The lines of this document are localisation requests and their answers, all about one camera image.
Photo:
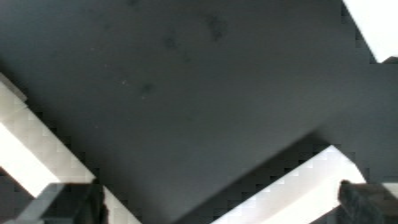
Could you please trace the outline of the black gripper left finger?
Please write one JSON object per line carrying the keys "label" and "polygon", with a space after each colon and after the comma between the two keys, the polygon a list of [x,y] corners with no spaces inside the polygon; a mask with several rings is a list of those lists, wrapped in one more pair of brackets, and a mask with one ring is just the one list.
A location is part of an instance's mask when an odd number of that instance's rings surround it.
{"label": "black gripper left finger", "polygon": [[98,181],[51,183],[18,215],[16,224],[108,224]]}

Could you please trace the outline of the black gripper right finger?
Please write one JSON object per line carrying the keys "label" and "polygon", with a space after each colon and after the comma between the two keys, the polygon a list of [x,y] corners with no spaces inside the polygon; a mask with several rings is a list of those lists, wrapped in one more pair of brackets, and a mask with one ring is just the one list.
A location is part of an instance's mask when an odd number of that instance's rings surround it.
{"label": "black gripper right finger", "polygon": [[398,183],[341,181],[341,224],[398,224]]}

